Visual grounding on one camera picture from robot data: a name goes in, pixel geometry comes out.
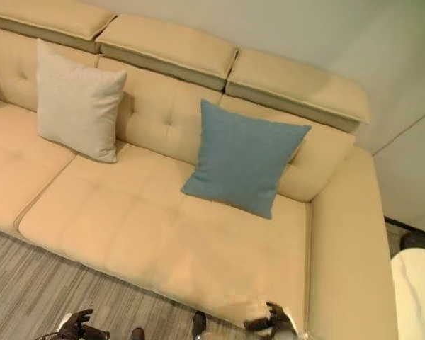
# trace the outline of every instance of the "robotic arm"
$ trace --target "robotic arm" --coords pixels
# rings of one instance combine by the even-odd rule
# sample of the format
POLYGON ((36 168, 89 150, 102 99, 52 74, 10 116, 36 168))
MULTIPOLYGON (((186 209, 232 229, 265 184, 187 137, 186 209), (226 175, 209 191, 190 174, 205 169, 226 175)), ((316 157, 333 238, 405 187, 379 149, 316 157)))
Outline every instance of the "robotic arm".
POLYGON ((46 334, 36 340, 108 340, 111 334, 108 331, 83 324, 90 320, 93 310, 82 310, 71 314, 66 322, 62 322, 58 331, 46 334))
POLYGON ((271 333, 264 339, 267 340, 297 340, 298 333, 291 319, 283 308, 273 302, 267 302, 270 317, 263 317, 252 321, 245 321, 244 328, 248 332, 259 332, 271 328, 271 333))

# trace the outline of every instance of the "white pillow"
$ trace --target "white pillow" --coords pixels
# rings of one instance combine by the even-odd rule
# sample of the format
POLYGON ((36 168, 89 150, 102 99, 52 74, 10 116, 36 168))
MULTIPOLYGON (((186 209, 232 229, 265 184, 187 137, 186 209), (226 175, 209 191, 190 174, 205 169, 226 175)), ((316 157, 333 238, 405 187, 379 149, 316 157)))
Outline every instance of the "white pillow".
POLYGON ((38 133, 91 158, 116 162, 118 105, 128 75, 86 67, 38 39, 38 133))

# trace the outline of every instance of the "beige sofa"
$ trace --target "beige sofa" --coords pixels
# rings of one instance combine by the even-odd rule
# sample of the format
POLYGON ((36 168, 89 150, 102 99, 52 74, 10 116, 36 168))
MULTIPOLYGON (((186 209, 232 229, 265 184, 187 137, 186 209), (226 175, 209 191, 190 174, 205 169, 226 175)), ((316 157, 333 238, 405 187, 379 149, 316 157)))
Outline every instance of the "beige sofa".
POLYGON ((75 1, 0 0, 0 230, 241 327, 272 300, 315 339, 397 338, 373 160, 349 134, 367 121, 358 85, 306 64, 75 1), (128 72, 118 162, 38 137, 35 37, 128 72), (272 220, 180 192, 202 98, 312 126, 272 220))

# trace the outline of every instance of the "sofa cushion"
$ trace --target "sofa cushion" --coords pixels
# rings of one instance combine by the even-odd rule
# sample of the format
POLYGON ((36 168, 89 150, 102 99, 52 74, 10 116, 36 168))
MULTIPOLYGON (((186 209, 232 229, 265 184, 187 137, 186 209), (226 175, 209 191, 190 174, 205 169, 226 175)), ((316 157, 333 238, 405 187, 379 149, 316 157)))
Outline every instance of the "sofa cushion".
MULTIPOLYGON (((52 43, 50 47, 87 67, 98 61, 97 55, 74 48, 52 43)), ((36 39, 0 30, 0 99, 36 111, 36 39)))
POLYGON ((353 135, 332 127, 116 60, 101 57, 98 68, 127 71, 117 137, 192 165, 201 143, 202 98, 249 117, 312 126, 280 180, 278 192, 295 200, 312 200, 354 143, 353 135))
POLYGON ((354 136, 348 133, 242 99, 224 95, 220 106, 253 118, 312 127, 278 186, 281 195, 302 202, 311 201, 326 186, 354 143, 354 136))
POLYGON ((38 133, 103 162, 116 162, 115 128, 126 72, 74 62, 38 39, 38 133))
POLYGON ((117 163, 78 155, 19 230, 46 249, 241 327, 273 300, 289 306, 302 328, 309 205, 278 195, 273 219, 261 219, 182 194, 192 170, 124 143, 117 163))
POLYGON ((103 57, 98 68, 127 71, 118 109, 119 139, 197 164, 200 101, 218 104, 220 92, 103 57))
POLYGON ((75 155, 36 130, 34 112, 0 101, 0 230, 13 236, 22 215, 75 155))
POLYGON ((0 0, 0 28, 88 52, 115 14, 77 0, 0 0))
POLYGON ((347 132, 369 120, 367 95, 355 82, 256 50, 239 51, 225 91, 347 132))
POLYGON ((118 16, 96 39, 106 57, 222 90, 237 52, 224 39, 142 16, 118 16))
POLYGON ((198 165, 181 189, 271 219, 283 170, 308 125, 254 119, 201 101, 198 165))

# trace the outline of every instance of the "blue pillow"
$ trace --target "blue pillow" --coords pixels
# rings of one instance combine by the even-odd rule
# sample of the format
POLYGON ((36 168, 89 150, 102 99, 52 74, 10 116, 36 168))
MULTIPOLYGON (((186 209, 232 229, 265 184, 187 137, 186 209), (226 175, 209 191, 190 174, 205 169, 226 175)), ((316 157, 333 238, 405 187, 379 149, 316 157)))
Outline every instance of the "blue pillow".
POLYGON ((270 220, 283 170, 311 127, 248 118, 205 100, 201 113, 198 165, 181 191, 270 220))

